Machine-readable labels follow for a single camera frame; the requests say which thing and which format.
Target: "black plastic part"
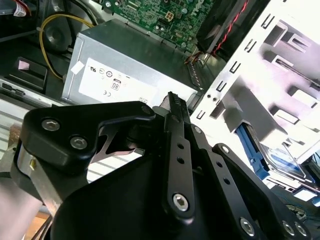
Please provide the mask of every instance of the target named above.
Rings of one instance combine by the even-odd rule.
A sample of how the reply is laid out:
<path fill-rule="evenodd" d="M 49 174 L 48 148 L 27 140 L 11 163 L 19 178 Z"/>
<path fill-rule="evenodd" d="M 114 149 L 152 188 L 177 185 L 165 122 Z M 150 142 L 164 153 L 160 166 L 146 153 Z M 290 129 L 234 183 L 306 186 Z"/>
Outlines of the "black plastic part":
<path fill-rule="evenodd" d="M 143 107 L 148 109 L 148 113 L 143 111 Z M 114 124 L 125 127 L 148 122 L 155 117 L 152 109 L 139 101 L 34 109 L 24 117 L 20 139 L 24 148 L 36 158 L 64 173 L 78 174 L 88 168 L 96 154 L 102 127 Z M 60 128 L 45 130 L 42 122 L 47 119 L 57 121 Z M 76 136 L 86 140 L 85 149 L 71 146 L 70 140 Z"/>
<path fill-rule="evenodd" d="M 168 100 L 171 112 L 165 117 L 141 102 L 43 108 L 26 115 L 23 146 L 38 158 L 47 184 L 63 200 L 53 220 L 53 240 L 311 239 L 230 148 L 222 143 L 211 148 L 203 131 L 190 124 L 185 101 L 172 92 Z M 45 119 L 59 122 L 59 130 L 43 129 Z M 72 148 L 72 136 L 86 139 L 87 147 Z M 111 156 L 134 148 L 145 149 L 144 156 L 85 182 L 96 152 Z M 186 211 L 173 203 L 176 193 L 188 200 Z M 244 231 L 241 217 L 254 235 Z"/>
<path fill-rule="evenodd" d="M 217 144 L 212 151 L 221 155 L 229 168 L 236 186 L 239 189 L 246 206 L 259 222 L 260 228 L 268 239 L 311 239 L 309 230 L 304 224 L 268 189 L 268 187 L 251 171 L 229 148 L 229 153 L 223 150 L 228 148 L 225 144 Z M 283 221 L 287 222 L 294 231 L 290 235 L 283 227 Z M 298 232 L 295 223 L 303 226 L 307 236 Z"/>
<path fill-rule="evenodd" d="M 172 231 L 161 208 L 163 170 L 161 159 L 141 157 L 74 192 L 55 215 L 51 239 L 231 239 L 215 191 L 196 173 L 194 221 Z"/>
<path fill-rule="evenodd" d="M 169 92 L 171 113 L 165 116 L 165 167 L 163 172 L 162 206 L 169 215 L 171 228 L 189 225 L 195 216 L 195 197 L 193 186 L 190 143 L 185 139 L 185 124 L 181 112 L 180 98 Z M 179 210 L 173 202 L 175 194 L 183 195 L 188 201 L 186 211 Z"/>
<path fill-rule="evenodd" d="M 19 68 L 21 62 L 28 64 L 28 67 Z M 40 63 L 20 56 L 17 58 L 10 75 L 6 78 L 17 84 L 25 86 L 26 88 L 45 94 L 47 88 L 48 68 Z"/>

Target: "metal slot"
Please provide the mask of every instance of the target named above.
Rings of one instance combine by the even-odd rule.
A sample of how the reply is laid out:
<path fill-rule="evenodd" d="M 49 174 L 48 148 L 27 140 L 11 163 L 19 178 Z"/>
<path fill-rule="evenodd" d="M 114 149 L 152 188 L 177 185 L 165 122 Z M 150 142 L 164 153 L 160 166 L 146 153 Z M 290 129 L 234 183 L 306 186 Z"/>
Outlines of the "metal slot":
<path fill-rule="evenodd" d="M 278 45 L 278 43 L 281 41 L 281 39 L 284 37 L 287 31 L 288 27 L 285 24 L 278 22 L 264 42 L 275 47 Z"/>
<path fill-rule="evenodd" d="M 248 45 L 244 48 L 244 50 L 247 53 L 250 53 L 251 50 L 254 48 L 254 46 L 256 45 L 257 41 L 254 41 L 253 39 L 250 40 L 250 42 L 248 43 Z"/>
<path fill-rule="evenodd" d="M 292 32 L 287 32 L 283 36 L 282 41 L 285 42 L 288 46 L 290 46 L 294 50 L 297 50 L 301 53 L 305 53 L 308 47 L 311 46 L 310 42 L 308 42 L 307 40 L 303 39 L 301 36 Z"/>
<path fill-rule="evenodd" d="M 231 69 L 229 70 L 230 73 L 234 74 L 238 68 L 240 67 L 241 63 L 238 63 L 238 61 L 235 61 L 235 63 L 233 64 L 233 66 L 231 67 Z"/>
<path fill-rule="evenodd" d="M 217 90 L 219 93 L 221 93 L 221 91 L 225 88 L 226 85 L 227 85 L 226 82 L 221 81 L 220 84 L 219 84 L 219 86 L 216 88 L 216 90 Z"/>
<path fill-rule="evenodd" d="M 196 118 L 199 120 L 202 119 L 202 117 L 205 115 L 205 113 L 206 113 L 205 111 L 201 110 L 200 113 L 198 114 L 198 116 L 196 116 Z"/>
<path fill-rule="evenodd" d="M 263 29 L 267 29 L 269 27 L 269 25 L 271 24 L 271 22 L 275 19 L 275 16 L 271 17 L 271 14 L 269 14 L 266 19 L 263 21 L 261 27 Z"/>
<path fill-rule="evenodd" d="M 219 101 L 216 108 L 211 113 L 210 117 L 217 119 L 219 116 L 221 116 L 226 111 L 226 107 L 222 101 Z"/>

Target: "silver metal frame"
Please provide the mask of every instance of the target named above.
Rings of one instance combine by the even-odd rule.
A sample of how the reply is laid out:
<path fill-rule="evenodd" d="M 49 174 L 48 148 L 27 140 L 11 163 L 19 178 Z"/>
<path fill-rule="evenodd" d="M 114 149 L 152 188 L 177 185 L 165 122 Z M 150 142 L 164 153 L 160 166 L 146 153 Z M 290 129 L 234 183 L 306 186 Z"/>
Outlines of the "silver metal frame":
<path fill-rule="evenodd" d="M 23 87 L 13 81 L 5 79 L 4 77 L 0 76 L 0 89 L 4 89 L 2 86 L 3 84 L 9 85 L 12 87 L 12 90 L 7 90 L 8 92 L 17 94 L 19 93 L 23 98 L 35 102 L 37 104 L 43 105 L 44 107 L 52 107 L 52 106 L 68 106 L 69 104 L 61 101 L 57 101 L 53 98 L 50 98 L 46 95 L 40 94 L 36 91 Z"/>
<path fill-rule="evenodd" d="M 201 126 L 201 120 L 210 117 L 210 114 L 240 76 L 242 67 L 248 62 L 252 53 L 259 49 L 280 20 L 280 10 L 284 4 L 285 2 L 283 0 L 271 0 L 269 2 L 230 60 L 205 93 L 205 96 L 210 97 L 204 97 L 191 115 L 191 121 L 194 124 Z"/>

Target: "green circuit board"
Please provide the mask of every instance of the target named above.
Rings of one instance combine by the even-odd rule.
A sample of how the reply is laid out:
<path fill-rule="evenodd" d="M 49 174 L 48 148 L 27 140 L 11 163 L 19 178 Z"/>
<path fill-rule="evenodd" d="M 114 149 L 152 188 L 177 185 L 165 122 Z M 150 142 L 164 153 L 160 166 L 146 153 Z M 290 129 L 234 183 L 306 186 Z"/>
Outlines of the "green circuit board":
<path fill-rule="evenodd" d="M 161 38 L 193 52 L 214 0 L 103 0 L 100 4 Z"/>

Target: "screw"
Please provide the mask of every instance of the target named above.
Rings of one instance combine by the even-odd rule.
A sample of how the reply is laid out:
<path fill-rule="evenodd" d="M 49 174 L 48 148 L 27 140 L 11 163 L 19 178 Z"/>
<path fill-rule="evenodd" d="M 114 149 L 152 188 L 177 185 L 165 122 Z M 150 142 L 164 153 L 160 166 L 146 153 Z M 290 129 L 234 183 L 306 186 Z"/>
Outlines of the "screw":
<path fill-rule="evenodd" d="M 175 122 L 180 123 L 180 120 L 177 118 L 177 116 L 172 115 L 171 118 L 172 118 Z"/>
<path fill-rule="evenodd" d="M 32 169 L 32 171 L 36 169 L 36 160 L 34 158 L 31 159 L 29 166 Z"/>
<path fill-rule="evenodd" d="M 240 217 L 240 225 L 241 228 L 245 231 L 245 233 L 248 234 L 250 237 L 253 237 L 255 235 L 254 227 L 244 217 Z"/>
<path fill-rule="evenodd" d="M 53 119 L 46 119 L 41 123 L 41 125 L 45 130 L 48 130 L 51 132 L 57 131 L 60 128 L 60 124 Z"/>
<path fill-rule="evenodd" d="M 85 149 L 88 145 L 87 141 L 80 136 L 75 136 L 75 137 L 71 138 L 70 144 L 73 148 L 79 149 L 79 150 Z"/>
<path fill-rule="evenodd" d="M 222 150 L 225 151 L 227 154 L 229 153 L 229 149 L 226 146 L 222 146 Z"/>
<path fill-rule="evenodd" d="M 290 234 L 291 236 L 295 235 L 295 231 L 286 221 L 282 221 L 282 225 L 288 234 Z"/>
<path fill-rule="evenodd" d="M 307 236 L 306 230 L 297 222 L 294 223 L 296 229 L 298 229 L 299 233 L 301 233 L 303 236 Z"/>
<path fill-rule="evenodd" d="M 142 111 L 144 111 L 146 114 L 151 114 L 150 108 L 147 106 L 142 106 L 141 107 Z"/>
<path fill-rule="evenodd" d="M 197 126 L 194 127 L 194 130 L 195 130 L 198 134 L 202 133 L 201 129 L 200 129 L 199 127 L 197 127 Z"/>
<path fill-rule="evenodd" d="M 173 203 L 182 212 L 185 212 L 188 210 L 189 204 L 187 199 L 179 193 L 176 193 L 175 195 L 173 195 Z"/>

